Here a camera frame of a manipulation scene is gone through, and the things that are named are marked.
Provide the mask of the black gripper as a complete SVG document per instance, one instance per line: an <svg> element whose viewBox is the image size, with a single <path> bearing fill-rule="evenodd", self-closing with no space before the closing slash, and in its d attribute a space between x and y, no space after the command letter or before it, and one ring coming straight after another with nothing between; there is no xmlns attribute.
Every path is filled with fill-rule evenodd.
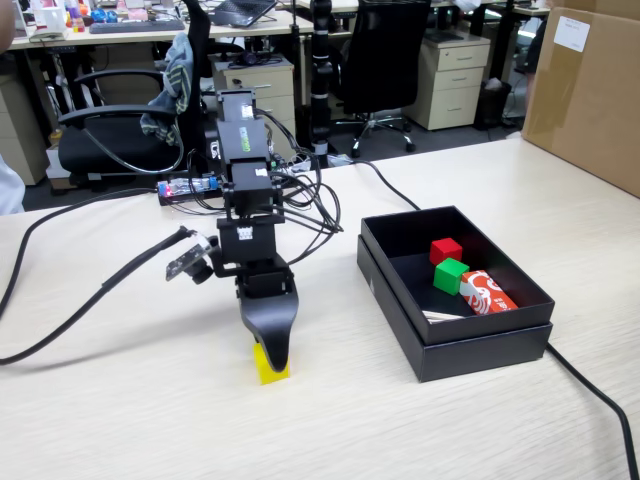
<svg viewBox="0 0 640 480"><path fill-rule="evenodd" d="M271 369L284 371L299 307L288 263L282 257L238 263L233 268L226 268L218 257L212 263L217 277L236 278L243 324L262 346Z"/></svg>

